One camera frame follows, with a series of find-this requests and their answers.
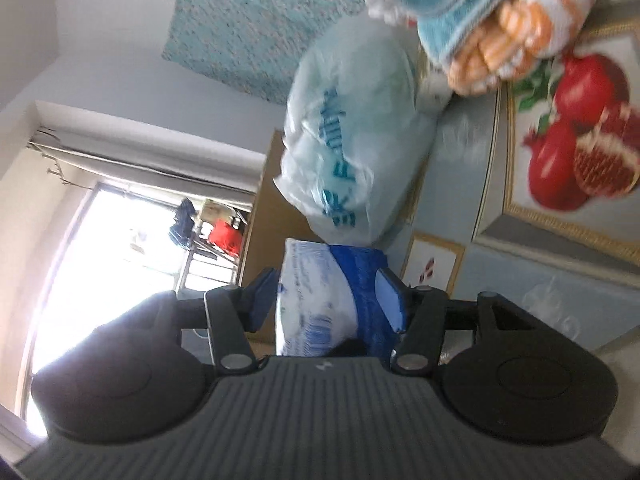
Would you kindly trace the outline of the brown cardboard box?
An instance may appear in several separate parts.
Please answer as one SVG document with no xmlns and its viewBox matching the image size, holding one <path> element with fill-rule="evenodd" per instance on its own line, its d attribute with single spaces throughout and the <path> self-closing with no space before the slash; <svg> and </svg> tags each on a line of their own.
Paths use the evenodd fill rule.
<svg viewBox="0 0 640 480">
<path fill-rule="evenodd" d="M 283 132 L 276 130 L 243 236 L 238 279 L 242 286 L 250 284 L 265 268 L 281 269 L 288 238 L 320 240 L 304 215 L 284 199 L 274 184 L 281 173 L 283 152 Z"/>
</svg>

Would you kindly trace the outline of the red bag on balcony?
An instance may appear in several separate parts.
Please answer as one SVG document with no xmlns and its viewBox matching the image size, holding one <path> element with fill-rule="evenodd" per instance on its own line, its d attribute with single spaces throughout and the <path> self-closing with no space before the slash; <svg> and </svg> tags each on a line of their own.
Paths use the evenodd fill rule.
<svg viewBox="0 0 640 480">
<path fill-rule="evenodd" d="M 243 235 L 230 223 L 222 219 L 214 222 L 207 241 L 230 257 L 238 258 L 242 248 Z"/>
</svg>

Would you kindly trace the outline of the blue white tissue pack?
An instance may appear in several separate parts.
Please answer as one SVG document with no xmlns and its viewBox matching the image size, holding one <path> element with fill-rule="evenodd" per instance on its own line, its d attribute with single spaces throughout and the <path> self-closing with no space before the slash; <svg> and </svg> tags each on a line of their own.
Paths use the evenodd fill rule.
<svg viewBox="0 0 640 480">
<path fill-rule="evenodd" d="M 380 250 L 285 241 L 276 305 L 279 356 L 318 358 L 348 340 L 367 356 L 390 358 L 396 336 L 375 296 Z"/>
</svg>

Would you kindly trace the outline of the dark blue hanging clothes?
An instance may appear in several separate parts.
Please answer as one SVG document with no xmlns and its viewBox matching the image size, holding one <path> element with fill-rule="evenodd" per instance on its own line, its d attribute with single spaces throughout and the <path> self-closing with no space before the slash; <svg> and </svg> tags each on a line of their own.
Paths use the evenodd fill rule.
<svg viewBox="0 0 640 480">
<path fill-rule="evenodd" d="M 198 213 L 193 203 L 184 198 L 175 210 L 174 224 L 169 228 L 170 239 L 180 247 L 188 247 Z"/>
</svg>

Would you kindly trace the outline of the teal floral hanging cloth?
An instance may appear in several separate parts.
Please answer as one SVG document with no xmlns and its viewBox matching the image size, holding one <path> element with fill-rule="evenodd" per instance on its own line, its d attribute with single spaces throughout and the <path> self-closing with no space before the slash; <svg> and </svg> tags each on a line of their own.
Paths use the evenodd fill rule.
<svg viewBox="0 0 640 480">
<path fill-rule="evenodd" d="M 283 105 L 314 38 L 364 0 L 175 0 L 163 58 Z"/>
</svg>

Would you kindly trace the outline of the large white plastic bag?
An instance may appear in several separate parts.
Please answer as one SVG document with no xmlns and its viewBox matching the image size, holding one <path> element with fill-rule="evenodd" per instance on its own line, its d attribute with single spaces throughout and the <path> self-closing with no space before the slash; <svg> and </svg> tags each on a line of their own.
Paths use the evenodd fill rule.
<svg viewBox="0 0 640 480">
<path fill-rule="evenodd" d="M 376 243 L 433 145 L 437 116 L 414 102 L 413 46 L 407 29 L 345 16 L 299 62 L 274 184 L 329 244 Z"/>
</svg>

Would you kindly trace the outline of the grey curtain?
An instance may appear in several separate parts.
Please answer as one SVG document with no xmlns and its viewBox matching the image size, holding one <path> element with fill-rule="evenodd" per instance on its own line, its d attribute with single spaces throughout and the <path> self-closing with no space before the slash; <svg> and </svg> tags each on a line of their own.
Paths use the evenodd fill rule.
<svg viewBox="0 0 640 480">
<path fill-rule="evenodd" d="M 203 154 L 183 154 L 140 142 L 107 141 L 68 131 L 40 128 L 29 145 L 101 177 L 211 198 L 243 209 L 252 206 L 260 179 L 259 172 L 246 172 Z"/>
</svg>

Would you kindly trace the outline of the orange white striped plush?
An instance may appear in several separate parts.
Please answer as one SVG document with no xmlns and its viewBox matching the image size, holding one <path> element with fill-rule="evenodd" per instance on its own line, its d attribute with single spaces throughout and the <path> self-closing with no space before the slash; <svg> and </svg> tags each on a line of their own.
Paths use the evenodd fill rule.
<svg viewBox="0 0 640 480">
<path fill-rule="evenodd" d="M 502 0 L 466 38 L 446 69 L 460 96 L 525 78 L 579 35 L 596 0 Z"/>
</svg>

